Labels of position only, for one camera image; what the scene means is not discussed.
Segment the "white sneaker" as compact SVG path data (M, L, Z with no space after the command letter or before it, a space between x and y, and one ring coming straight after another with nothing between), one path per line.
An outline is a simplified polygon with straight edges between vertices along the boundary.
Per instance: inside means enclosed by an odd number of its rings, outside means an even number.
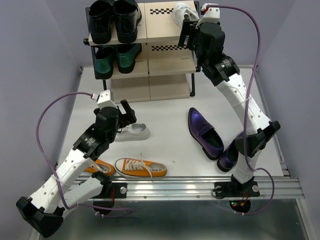
M184 2L176 3L173 8L172 14L173 20L178 27L181 27L183 25L184 20L196 22L200 20L198 13Z
M115 142L144 141L150 137L150 130L144 123L133 123L122 129L115 136Z

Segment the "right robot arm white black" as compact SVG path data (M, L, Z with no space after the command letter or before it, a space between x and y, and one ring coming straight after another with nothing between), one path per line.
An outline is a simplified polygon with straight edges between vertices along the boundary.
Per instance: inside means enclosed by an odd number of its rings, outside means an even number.
M204 75L224 95L241 120L243 132L225 151L217 166L225 171L222 162L235 157L235 169L229 182L221 184L222 197L242 195L257 187L254 181L256 163L261 151L281 128L278 121L271 121L250 95L250 86L244 84L235 61L223 53L225 33L217 23L184 20L179 45L194 51Z

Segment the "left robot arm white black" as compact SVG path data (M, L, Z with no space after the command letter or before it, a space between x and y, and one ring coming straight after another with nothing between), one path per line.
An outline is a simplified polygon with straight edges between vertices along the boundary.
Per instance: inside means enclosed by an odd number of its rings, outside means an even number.
M16 207L22 218L42 237L51 237L64 218L76 207L92 197L106 197L111 193L108 176L100 170L74 190L70 187L78 176L90 167L115 141L117 133L137 121L135 111L127 100L121 100L121 110L112 100L97 100L95 122L75 141L67 157L50 178L29 197L22 196Z

